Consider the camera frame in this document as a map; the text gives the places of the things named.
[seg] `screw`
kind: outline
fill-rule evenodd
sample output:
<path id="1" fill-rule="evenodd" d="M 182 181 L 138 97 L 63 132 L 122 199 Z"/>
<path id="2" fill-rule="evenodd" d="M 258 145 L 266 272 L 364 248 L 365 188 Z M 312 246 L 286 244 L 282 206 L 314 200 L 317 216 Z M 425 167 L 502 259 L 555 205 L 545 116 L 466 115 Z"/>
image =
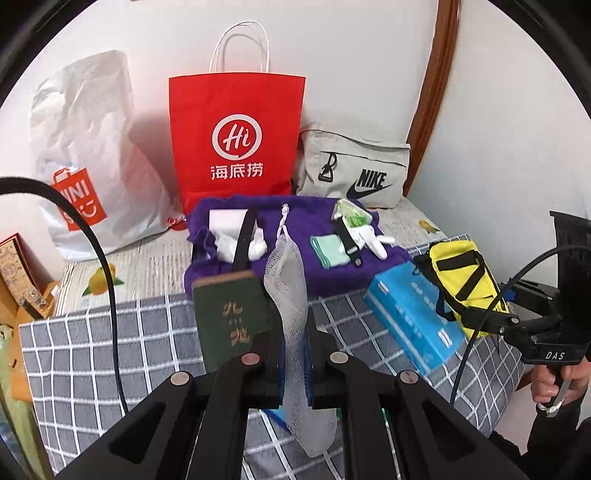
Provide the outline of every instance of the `screw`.
<path id="1" fill-rule="evenodd" d="M 330 354 L 330 361 L 334 364 L 344 364 L 349 360 L 349 355 L 344 352 L 332 352 Z"/>
<path id="2" fill-rule="evenodd" d="M 260 361 L 261 357 L 258 356 L 256 353 L 247 352 L 244 355 L 242 355 L 242 363 L 244 365 L 256 365 Z"/>
<path id="3" fill-rule="evenodd" d="M 176 372 L 170 377 L 170 382 L 177 387 L 184 385 L 189 381 L 189 374 L 187 372 Z"/>
<path id="4" fill-rule="evenodd" d="M 400 377 L 400 380 L 403 383 L 406 384 L 415 384 L 418 382 L 418 375 L 416 372 L 413 372 L 412 370 L 403 370 L 401 371 L 398 376 Z"/>

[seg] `black strap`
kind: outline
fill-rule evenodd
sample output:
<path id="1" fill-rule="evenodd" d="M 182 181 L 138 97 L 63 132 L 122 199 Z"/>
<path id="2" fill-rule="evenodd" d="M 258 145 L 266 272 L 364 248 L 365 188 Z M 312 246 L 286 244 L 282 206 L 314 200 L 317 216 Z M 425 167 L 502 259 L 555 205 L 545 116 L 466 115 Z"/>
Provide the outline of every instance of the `black strap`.
<path id="1" fill-rule="evenodd" d="M 343 242 L 343 246 L 345 247 L 345 253 L 351 259 L 353 264 L 356 267 L 360 267 L 361 265 L 363 265 L 363 258 L 361 258 L 361 250 L 359 250 L 358 245 L 354 242 L 353 238 L 351 238 L 351 234 L 347 230 L 343 217 L 339 217 L 332 220 L 332 223 L 335 226 L 336 234 L 339 236 L 340 241 Z"/>
<path id="2" fill-rule="evenodd" d="M 437 268 L 441 271 L 446 271 L 477 265 L 476 254 L 480 255 L 476 250 L 468 250 L 468 252 L 456 255 L 455 257 L 438 260 Z"/>
<path id="3" fill-rule="evenodd" d="M 482 265 L 482 264 L 478 265 L 478 267 L 476 267 L 476 269 L 474 270 L 472 275 L 470 275 L 470 278 L 468 278 L 468 280 L 466 280 L 466 283 L 464 283 L 464 286 L 462 288 L 460 288 L 460 290 L 456 293 L 456 298 L 459 301 L 467 300 L 467 298 L 470 296 L 470 294 L 474 291 L 474 289 L 478 285 L 478 282 L 480 282 L 482 277 L 484 277 L 484 273 L 485 273 L 484 265 Z"/>
<path id="4" fill-rule="evenodd" d="M 436 310 L 438 315 L 441 315 L 442 317 L 447 318 L 450 321 L 455 320 L 455 317 L 453 317 L 453 315 L 452 315 L 453 318 L 450 318 L 446 314 L 444 314 L 443 303 L 442 303 L 443 300 L 445 300 L 447 302 L 447 304 L 452 308 L 452 310 L 454 312 L 457 312 L 460 315 L 462 313 L 464 313 L 464 310 L 466 310 L 466 307 L 464 305 L 462 305 L 460 302 L 458 302 L 447 291 L 447 289 L 443 286 L 443 284 L 439 280 L 439 277 L 437 276 L 437 273 L 435 272 L 435 269 L 433 268 L 433 260 L 431 260 L 429 253 L 417 255 L 416 257 L 413 258 L 413 263 L 418 268 L 419 272 L 422 273 L 423 276 L 425 276 L 425 278 L 429 282 L 431 282 L 433 285 L 435 285 L 439 289 L 440 298 L 438 299 L 437 302 L 440 303 L 440 307 L 439 307 L 439 310 Z"/>
<path id="5" fill-rule="evenodd" d="M 437 313 L 440 317 L 445 318 L 448 322 L 456 321 L 456 316 L 453 314 L 453 312 L 445 311 L 445 298 L 441 290 L 439 290 L 437 304 L 435 305 L 435 313 Z"/>
<path id="6" fill-rule="evenodd" d="M 456 255 L 455 257 L 446 258 L 445 260 L 439 260 L 437 262 L 437 268 L 440 271 L 456 270 L 458 268 L 470 267 L 471 265 L 477 265 L 477 268 L 457 292 L 456 298 L 459 301 L 467 300 L 478 285 L 478 282 L 484 277 L 484 274 L 486 273 L 484 258 L 482 258 L 480 252 L 469 250 L 468 252 Z"/>
<path id="7" fill-rule="evenodd" d="M 251 244 L 255 222 L 256 209 L 249 208 L 244 215 L 240 235 L 238 235 L 238 244 L 236 246 L 236 253 L 234 254 L 234 263 L 232 264 L 233 272 L 240 272 L 248 268 L 248 247 Z"/>

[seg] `blue tissue box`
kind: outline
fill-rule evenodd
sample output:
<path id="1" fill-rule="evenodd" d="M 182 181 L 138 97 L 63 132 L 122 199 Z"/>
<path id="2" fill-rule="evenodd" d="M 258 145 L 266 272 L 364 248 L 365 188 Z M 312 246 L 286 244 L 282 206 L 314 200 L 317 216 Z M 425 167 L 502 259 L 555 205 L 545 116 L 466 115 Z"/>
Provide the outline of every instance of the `blue tissue box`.
<path id="1" fill-rule="evenodd" d="M 439 291 L 411 262 L 374 277 L 365 301 L 412 360 L 427 375 L 445 363 L 464 341 L 457 322 L 435 313 Z"/>

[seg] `purple towel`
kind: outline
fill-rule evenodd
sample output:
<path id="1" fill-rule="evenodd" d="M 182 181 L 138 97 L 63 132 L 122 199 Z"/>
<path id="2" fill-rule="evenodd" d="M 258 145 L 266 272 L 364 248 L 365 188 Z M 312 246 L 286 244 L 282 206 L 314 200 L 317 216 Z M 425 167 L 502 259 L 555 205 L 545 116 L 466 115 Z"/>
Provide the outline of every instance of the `purple towel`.
<path id="1" fill-rule="evenodd" d="M 287 203 L 290 212 L 285 225 L 300 249 L 310 297 L 328 297 L 367 288 L 376 273 L 411 260 L 408 252 L 403 248 L 386 246 L 388 253 L 386 260 L 380 260 L 369 249 L 364 248 L 361 252 L 363 258 L 361 267 L 349 263 L 339 267 L 323 268 L 310 245 L 310 237 L 330 235 L 335 232 L 330 218 L 336 200 L 319 197 L 243 195 L 235 195 L 227 200 L 217 198 L 201 200 L 187 218 L 189 241 L 194 245 L 193 262 L 185 272 L 184 279 L 187 295 L 192 295 L 191 283 L 194 280 L 228 273 L 231 268 L 230 264 L 217 260 L 215 239 L 207 228 L 209 210 L 214 209 L 258 209 L 256 222 L 264 231 L 268 251 L 260 260 L 253 262 L 251 268 L 259 278 L 263 278 L 267 258 L 275 248 L 277 228 L 281 220 L 281 205 Z M 378 229 L 378 214 L 374 212 L 372 216 L 374 217 L 372 226 L 378 235 L 381 233 Z"/>

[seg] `green book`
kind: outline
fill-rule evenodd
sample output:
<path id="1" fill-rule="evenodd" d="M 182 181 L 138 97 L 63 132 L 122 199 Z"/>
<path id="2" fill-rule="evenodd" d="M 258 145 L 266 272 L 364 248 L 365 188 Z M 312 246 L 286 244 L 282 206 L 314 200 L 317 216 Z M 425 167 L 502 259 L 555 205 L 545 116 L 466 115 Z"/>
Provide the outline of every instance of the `green book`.
<path id="1" fill-rule="evenodd" d="M 252 271 L 200 278 L 191 286 L 207 373 L 248 352 L 255 335 L 271 330 L 269 304 Z"/>

